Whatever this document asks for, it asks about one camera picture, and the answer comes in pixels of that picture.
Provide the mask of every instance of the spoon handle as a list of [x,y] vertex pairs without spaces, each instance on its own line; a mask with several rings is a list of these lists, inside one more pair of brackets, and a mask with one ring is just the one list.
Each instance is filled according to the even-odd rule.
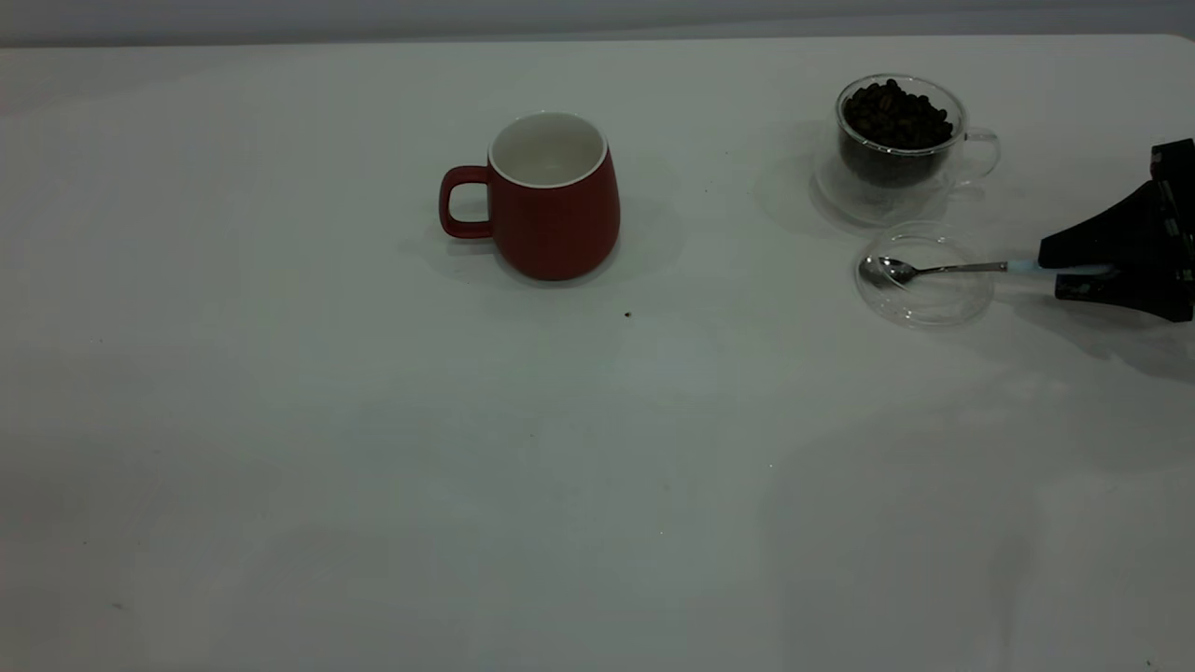
[[1111,264],[1074,265],[1071,268],[1042,268],[1034,259],[991,262],[986,264],[939,265],[927,268],[918,275],[934,273],[1036,273],[1047,275],[1103,275],[1113,270]]
[[986,264],[961,264],[961,265],[939,265],[937,268],[927,268],[925,270],[919,270],[918,275],[931,275],[934,273],[1007,273],[1009,262],[991,262]]

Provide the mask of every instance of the white wall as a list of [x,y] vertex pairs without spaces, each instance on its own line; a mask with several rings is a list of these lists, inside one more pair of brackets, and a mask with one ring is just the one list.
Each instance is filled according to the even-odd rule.
[[0,0],[0,44],[1177,32],[1195,0]]

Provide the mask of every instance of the coffee bean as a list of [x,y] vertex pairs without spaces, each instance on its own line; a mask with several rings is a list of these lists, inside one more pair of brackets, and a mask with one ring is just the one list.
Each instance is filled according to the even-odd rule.
[[907,93],[895,79],[856,91],[844,103],[842,116],[868,140],[896,149],[933,147],[954,133],[954,126],[945,123],[945,110],[934,108],[929,96]]

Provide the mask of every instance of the glass cup handle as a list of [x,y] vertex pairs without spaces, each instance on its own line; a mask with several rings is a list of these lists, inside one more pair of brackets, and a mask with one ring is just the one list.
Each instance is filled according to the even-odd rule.
[[963,135],[963,140],[968,142],[972,141],[987,142],[988,145],[992,146],[992,158],[988,159],[987,164],[983,167],[979,169],[978,172],[975,172],[974,175],[969,175],[963,179],[956,182],[955,183],[956,187],[967,187],[973,182],[983,179],[985,177],[992,175],[992,171],[995,170],[995,164],[1000,163],[1000,139],[995,135],[993,130],[987,128],[972,127],[967,129],[967,133]]

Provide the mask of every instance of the glass saucer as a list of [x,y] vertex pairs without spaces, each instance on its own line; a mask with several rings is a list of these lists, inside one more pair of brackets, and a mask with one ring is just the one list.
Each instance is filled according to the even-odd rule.
[[868,257],[890,257],[921,269],[993,259],[979,258],[964,234],[942,222],[909,221],[882,231],[854,258],[854,286],[871,310],[911,329],[966,324],[983,314],[995,293],[989,273],[923,275],[907,285],[883,276],[885,281],[876,286],[859,273]]

